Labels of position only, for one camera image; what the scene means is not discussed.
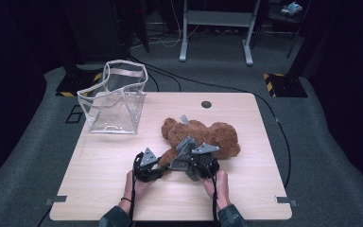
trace teddy bear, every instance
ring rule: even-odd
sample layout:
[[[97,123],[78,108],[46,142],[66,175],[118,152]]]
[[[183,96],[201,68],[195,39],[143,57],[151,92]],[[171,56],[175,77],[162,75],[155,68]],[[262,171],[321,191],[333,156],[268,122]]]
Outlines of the teddy bear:
[[[240,152],[235,128],[224,122],[216,122],[207,127],[198,120],[182,123],[168,117],[162,125],[162,136],[169,141],[170,149],[162,155],[159,161],[160,166],[167,166],[172,162],[178,155],[176,147],[187,136],[196,139],[200,145],[209,144],[219,147],[219,151],[214,152],[214,157],[217,159],[234,157]]]

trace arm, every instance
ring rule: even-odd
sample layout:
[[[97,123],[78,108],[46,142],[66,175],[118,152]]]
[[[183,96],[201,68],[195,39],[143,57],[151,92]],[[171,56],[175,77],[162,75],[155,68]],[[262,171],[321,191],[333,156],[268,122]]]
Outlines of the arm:
[[[132,171],[126,177],[125,191],[122,200],[106,213],[99,221],[99,227],[127,227],[131,223],[129,212],[131,209]],[[138,201],[145,194],[149,186],[154,182],[135,182],[135,200]]]
[[[212,180],[204,179],[202,184],[208,196],[212,199],[215,191]],[[240,215],[229,198],[228,174],[223,170],[216,173],[216,192],[216,207],[220,225],[222,227],[248,227],[249,224]]]

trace wooden tabletop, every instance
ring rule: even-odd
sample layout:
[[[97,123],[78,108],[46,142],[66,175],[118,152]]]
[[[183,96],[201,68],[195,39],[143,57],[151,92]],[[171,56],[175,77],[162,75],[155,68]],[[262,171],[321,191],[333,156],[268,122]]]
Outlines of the wooden tabletop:
[[[202,101],[212,103],[201,107]],[[135,156],[150,148],[160,157],[170,148],[161,135],[167,117],[185,114],[211,126],[233,125],[241,152],[219,160],[229,174],[230,198],[245,219],[289,219],[291,208],[277,203],[285,189],[255,97],[245,93],[147,93],[137,134],[89,133],[85,124],[50,212],[54,220],[98,220],[123,196]],[[136,202],[134,220],[212,220],[212,201],[200,182],[173,172]]]

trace yellow and black hazard tape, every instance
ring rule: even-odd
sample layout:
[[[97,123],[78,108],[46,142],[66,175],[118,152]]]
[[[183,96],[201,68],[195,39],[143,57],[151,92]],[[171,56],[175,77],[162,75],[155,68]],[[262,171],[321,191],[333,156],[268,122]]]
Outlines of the yellow and black hazard tape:
[[[91,84],[91,86],[94,86],[96,84],[99,83],[99,80],[102,78],[102,73],[99,73],[97,75],[95,75],[93,82]],[[78,95],[78,91],[72,91],[72,92],[56,92],[56,96],[77,96]]]
[[[264,74],[265,83],[267,84],[267,89],[270,96],[276,96],[275,90],[273,88],[272,82],[270,81],[271,76],[284,77],[284,74]]]

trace sleeve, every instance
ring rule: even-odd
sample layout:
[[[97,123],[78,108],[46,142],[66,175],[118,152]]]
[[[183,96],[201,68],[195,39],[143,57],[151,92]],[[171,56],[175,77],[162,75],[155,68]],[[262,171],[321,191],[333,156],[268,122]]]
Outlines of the sleeve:
[[[115,206],[99,221],[99,227],[127,227],[131,223],[128,214],[122,208]]]
[[[217,214],[222,227],[249,227],[233,204],[221,209]]]

